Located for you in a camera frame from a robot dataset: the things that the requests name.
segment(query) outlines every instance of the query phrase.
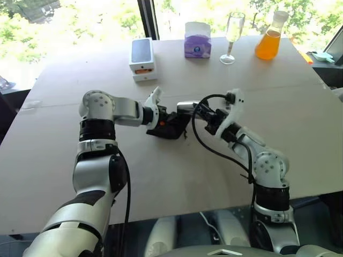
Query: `window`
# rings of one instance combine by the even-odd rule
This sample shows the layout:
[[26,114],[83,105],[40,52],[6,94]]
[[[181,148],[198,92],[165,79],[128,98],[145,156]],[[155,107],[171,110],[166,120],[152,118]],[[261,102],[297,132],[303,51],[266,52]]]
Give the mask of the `window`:
[[137,0],[0,1],[0,76],[32,88],[47,56],[144,37]]
[[289,13],[284,26],[302,52],[324,50],[343,24],[343,0],[155,0],[160,39],[184,38],[188,21],[211,25],[211,36],[223,36],[230,12],[244,12],[242,35],[263,34],[277,9]]

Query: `bottle cap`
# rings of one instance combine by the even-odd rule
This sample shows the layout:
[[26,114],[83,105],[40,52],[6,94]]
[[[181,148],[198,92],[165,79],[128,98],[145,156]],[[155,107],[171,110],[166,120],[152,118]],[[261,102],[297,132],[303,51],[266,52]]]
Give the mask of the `bottle cap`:
[[276,11],[274,13],[274,17],[273,20],[277,21],[277,22],[282,22],[284,23],[287,19],[288,19],[288,12],[284,12],[284,11]]

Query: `orange juice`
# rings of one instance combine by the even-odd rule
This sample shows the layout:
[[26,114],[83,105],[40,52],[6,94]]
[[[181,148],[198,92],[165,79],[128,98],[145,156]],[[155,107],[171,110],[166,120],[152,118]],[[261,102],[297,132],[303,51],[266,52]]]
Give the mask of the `orange juice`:
[[263,60],[273,59],[279,50],[280,33],[269,30],[263,36],[261,42],[255,48],[255,54],[258,58]]

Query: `floor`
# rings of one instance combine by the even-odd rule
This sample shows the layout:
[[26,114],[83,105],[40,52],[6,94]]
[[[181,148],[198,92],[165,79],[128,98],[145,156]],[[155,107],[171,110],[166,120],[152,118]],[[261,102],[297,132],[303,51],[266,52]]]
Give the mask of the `floor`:
[[[242,224],[247,224],[249,212],[247,207],[233,208],[232,212],[241,220]],[[298,226],[300,243],[314,244],[321,247],[343,252],[342,247],[335,246],[330,240],[330,229],[328,225],[329,213],[326,205],[317,202],[310,206],[300,208],[295,211],[295,220]],[[129,224],[127,232],[126,256],[143,256],[145,244],[155,220],[132,222]],[[25,234],[23,240],[33,240],[37,234]],[[1,245],[2,243],[14,241],[9,236],[0,236],[0,257],[20,257],[29,243],[14,242]],[[195,214],[180,216],[180,229],[178,231],[177,247],[210,244],[211,236],[207,225],[202,217]]]

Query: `tissue box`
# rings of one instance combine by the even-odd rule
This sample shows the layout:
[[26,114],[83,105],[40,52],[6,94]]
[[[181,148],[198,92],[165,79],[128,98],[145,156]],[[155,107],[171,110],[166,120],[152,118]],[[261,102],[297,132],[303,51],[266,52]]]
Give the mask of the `tissue box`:
[[211,27],[202,22],[185,24],[184,57],[209,58],[211,55]]

